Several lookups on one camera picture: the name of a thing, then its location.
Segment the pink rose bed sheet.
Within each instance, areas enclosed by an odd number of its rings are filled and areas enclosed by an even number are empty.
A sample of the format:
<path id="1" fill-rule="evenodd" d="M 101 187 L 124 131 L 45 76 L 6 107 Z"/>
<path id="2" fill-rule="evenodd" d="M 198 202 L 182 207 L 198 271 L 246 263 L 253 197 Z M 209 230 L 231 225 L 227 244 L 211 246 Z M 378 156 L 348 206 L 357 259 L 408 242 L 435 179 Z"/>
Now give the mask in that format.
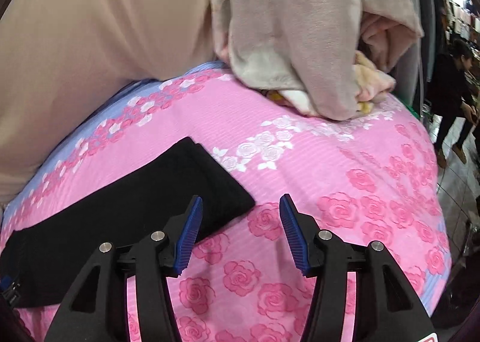
<path id="1" fill-rule="evenodd" d="M 168 283 L 185 341 L 297 341 L 315 282 L 295 267 L 279 216 L 301 213 L 346 242 L 385 244 L 427 313 L 451 254 L 430 137 L 394 97 L 364 118 L 302 117 L 219 65 L 127 87 L 47 159 L 7 207 L 1 242 L 148 164 L 189 137 L 254 198 L 252 211 L 197 244 Z"/>

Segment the person in black clothes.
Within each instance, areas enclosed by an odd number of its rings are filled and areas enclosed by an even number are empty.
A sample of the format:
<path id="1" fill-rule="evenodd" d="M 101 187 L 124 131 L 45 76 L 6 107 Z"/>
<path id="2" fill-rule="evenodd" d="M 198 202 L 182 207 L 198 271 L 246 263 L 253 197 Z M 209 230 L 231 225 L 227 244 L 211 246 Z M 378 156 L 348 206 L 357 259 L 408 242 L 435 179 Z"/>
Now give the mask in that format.
<path id="1" fill-rule="evenodd" d="M 465 78 L 465 73 L 472 67 L 472 61 L 473 52 L 462 39 L 455 39 L 451 43 L 449 53 L 440 53 L 435 58 L 431 78 L 431 103 L 433 114 L 439 115 L 441 122 L 433 149 L 438 166 L 442 169 L 447 166 L 447 159 L 442 150 L 443 142 L 455 120 L 458 117 L 465 119 L 458 140 L 451 146 L 463 164 L 466 163 L 464 142 L 478 120 L 479 114 Z"/>

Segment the floral fleece blanket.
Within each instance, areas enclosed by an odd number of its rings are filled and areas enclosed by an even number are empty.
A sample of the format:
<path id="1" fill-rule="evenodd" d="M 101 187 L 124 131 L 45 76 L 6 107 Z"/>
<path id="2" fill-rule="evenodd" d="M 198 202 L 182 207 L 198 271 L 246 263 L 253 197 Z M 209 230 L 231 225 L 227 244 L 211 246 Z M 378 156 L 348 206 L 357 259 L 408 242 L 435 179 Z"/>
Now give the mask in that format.
<path id="1" fill-rule="evenodd" d="M 395 86 L 423 35 L 412 0 L 211 0 L 216 55 L 247 87 L 343 121 Z"/>

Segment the black pants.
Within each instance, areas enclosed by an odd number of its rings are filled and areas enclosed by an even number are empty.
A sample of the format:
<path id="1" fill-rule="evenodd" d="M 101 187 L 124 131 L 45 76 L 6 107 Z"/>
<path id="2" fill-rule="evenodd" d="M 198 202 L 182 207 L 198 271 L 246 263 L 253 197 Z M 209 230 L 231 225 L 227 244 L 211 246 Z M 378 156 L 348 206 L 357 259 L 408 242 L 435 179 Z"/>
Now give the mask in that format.
<path id="1" fill-rule="evenodd" d="M 184 138 L 147 165 L 13 232 L 1 253 L 1 288 L 19 285 L 20 308 L 58 304 L 101 243 L 137 243 L 184 213 L 195 195 L 203 201 L 198 240 L 256 204 L 201 144 Z"/>

